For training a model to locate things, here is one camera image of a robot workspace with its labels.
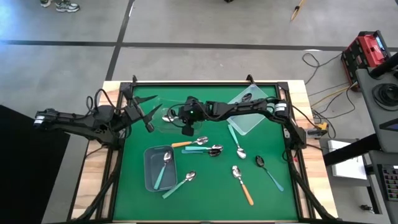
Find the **person's foot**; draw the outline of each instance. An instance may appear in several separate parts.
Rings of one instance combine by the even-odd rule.
[[[58,12],[77,12],[80,6],[76,3],[70,1],[61,1],[60,3],[55,3],[56,10]]]
[[[43,7],[49,7],[51,5],[51,0],[40,0],[40,4]]]

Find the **gray concrete floor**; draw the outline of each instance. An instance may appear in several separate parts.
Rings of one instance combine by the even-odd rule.
[[[0,0],[0,40],[115,42],[128,0],[81,0],[81,11],[58,13],[39,0]],[[299,1],[136,0],[125,42],[347,46],[362,30],[381,30],[389,47],[398,47],[398,5],[394,0],[307,1],[289,22]],[[0,45],[0,104],[34,116],[37,110],[85,113],[85,97],[102,86],[114,47]],[[307,80],[313,68],[301,60],[307,51],[143,49],[123,47],[113,80]],[[325,62],[339,52],[312,52]],[[320,68],[308,94],[347,82],[338,59]],[[310,97],[314,103],[339,86]],[[350,92],[356,110],[332,123],[338,138],[374,132],[359,93]],[[328,101],[322,103],[321,110]],[[325,113],[351,109],[344,95]],[[68,145],[43,222],[67,217],[87,140]],[[340,218],[388,223],[358,205],[369,202],[365,188],[331,183]]]

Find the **orange handle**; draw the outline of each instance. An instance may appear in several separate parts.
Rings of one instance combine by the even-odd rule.
[[[180,147],[180,146],[187,146],[190,145],[192,142],[178,142],[178,143],[173,143],[172,147]]]
[[[244,184],[242,184],[242,188],[243,188],[244,194],[246,195],[246,198],[248,199],[249,204],[254,205],[253,199],[251,198],[249,191]]]

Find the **teal handle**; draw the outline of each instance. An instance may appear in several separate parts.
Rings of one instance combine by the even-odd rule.
[[[162,181],[163,172],[164,172],[165,168],[166,168],[166,164],[164,164],[162,170],[160,171],[159,176],[157,176],[157,180],[156,180],[155,187],[154,187],[155,190],[159,189],[159,185],[160,185],[160,182]]]
[[[177,184],[175,187],[173,187],[172,189],[170,189],[168,192],[166,192],[166,194],[163,194],[162,197],[163,199],[166,199],[168,196],[170,196],[173,192],[175,192],[175,190],[177,190],[179,187],[181,187],[181,185],[183,185],[185,183],[185,180],[181,181],[179,184]]]
[[[184,150],[184,149],[182,149],[181,152],[182,152],[182,154],[189,154],[189,153],[204,153],[204,151],[194,151],[194,150],[192,150],[192,151],[187,151],[187,150]]]
[[[275,180],[275,178],[271,175],[271,173],[270,173],[268,170],[266,170],[266,171],[267,171],[269,177],[272,179],[272,181],[274,181],[274,183],[275,183],[275,185],[278,187],[278,189],[279,189],[281,192],[284,191],[284,188],[278,183],[278,181]]]
[[[232,127],[232,125],[229,124],[229,125],[228,125],[228,129],[229,129],[229,131],[230,131],[230,133],[231,133],[231,135],[232,135],[232,138],[234,138],[235,143],[236,143],[237,145],[239,145],[238,139],[236,138],[235,131],[234,131],[234,128]]]
[[[185,147],[185,150],[204,150],[207,149],[207,147],[203,147],[203,146],[187,146]]]

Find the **sneaker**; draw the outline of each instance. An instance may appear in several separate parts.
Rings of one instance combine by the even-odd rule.
[[[55,3],[55,6],[58,12],[77,12],[80,9],[78,4],[70,1],[61,1],[60,3]]]
[[[40,0],[40,4],[43,7],[49,7],[51,5],[51,0]]]

